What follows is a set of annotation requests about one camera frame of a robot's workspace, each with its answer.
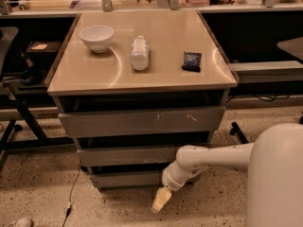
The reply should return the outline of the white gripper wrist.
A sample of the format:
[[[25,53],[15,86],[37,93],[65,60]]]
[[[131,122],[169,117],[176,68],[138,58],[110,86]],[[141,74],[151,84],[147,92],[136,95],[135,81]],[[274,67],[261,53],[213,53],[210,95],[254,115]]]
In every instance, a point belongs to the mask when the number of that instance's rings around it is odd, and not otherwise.
[[[165,204],[170,200],[171,191],[178,191],[189,180],[196,178],[205,171],[205,167],[198,169],[183,169],[176,161],[171,163],[163,170],[162,184],[165,187],[160,187],[157,190],[154,201],[151,206],[153,213],[159,213]]]

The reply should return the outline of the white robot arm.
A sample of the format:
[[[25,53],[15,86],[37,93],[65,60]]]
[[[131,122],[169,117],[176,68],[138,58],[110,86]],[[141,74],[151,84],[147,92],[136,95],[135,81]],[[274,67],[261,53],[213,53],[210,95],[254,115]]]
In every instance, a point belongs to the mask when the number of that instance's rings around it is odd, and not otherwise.
[[[152,211],[212,166],[248,169],[246,227],[303,227],[303,125],[268,128],[253,143],[223,148],[186,145],[163,170]]]

